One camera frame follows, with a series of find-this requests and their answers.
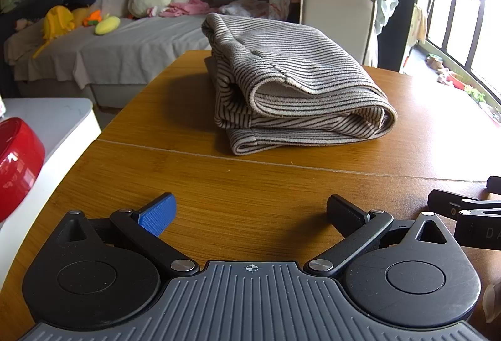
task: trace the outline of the beige armchair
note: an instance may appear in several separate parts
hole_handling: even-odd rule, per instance
[[[319,29],[360,64],[377,66],[376,0],[301,0],[300,24]]]

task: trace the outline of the floor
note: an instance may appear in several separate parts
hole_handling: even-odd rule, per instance
[[[96,115],[96,119],[101,130],[103,130],[116,116],[115,113],[105,113],[98,108],[94,108],[94,114]]]
[[[419,76],[424,79],[429,79],[430,81],[436,82],[438,74],[430,68],[426,62],[426,56],[428,53],[421,49],[418,45],[412,49],[409,59],[404,67],[405,74],[411,76]]]

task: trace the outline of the window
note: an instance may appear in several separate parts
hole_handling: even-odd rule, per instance
[[[434,0],[427,39],[501,102],[499,0]]]

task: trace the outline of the folded cloth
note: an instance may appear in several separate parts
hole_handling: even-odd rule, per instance
[[[210,13],[216,125],[234,154],[331,145],[388,133],[397,113],[367,72],[309,26]]]

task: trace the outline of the mustard cushion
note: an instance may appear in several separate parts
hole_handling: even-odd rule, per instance
[[[80,7],[72,11],[75,28],[82,26],[82,21],[89,15],[89,7]]]
[[[106,17],[103,21],[96,25],[94,32],[97,35],[104,35],[113,30],[116,30],[120,25],[120,19],[116,16]]]

